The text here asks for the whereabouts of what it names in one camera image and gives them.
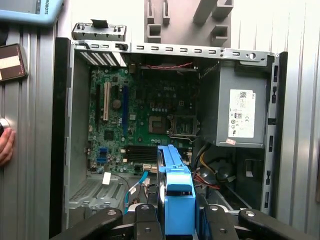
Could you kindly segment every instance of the motherboard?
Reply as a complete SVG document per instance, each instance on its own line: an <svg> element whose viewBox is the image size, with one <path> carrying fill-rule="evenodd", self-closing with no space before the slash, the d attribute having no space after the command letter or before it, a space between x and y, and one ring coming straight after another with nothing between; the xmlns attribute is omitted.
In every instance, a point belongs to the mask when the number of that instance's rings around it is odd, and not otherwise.
<svg viewBox="0 0 320 240"><path fill-rule="evenodd" d="M157 146L174 145L186 164L198 131L197 81L177 71L91 70L88 169L157 172Z"/></svg>

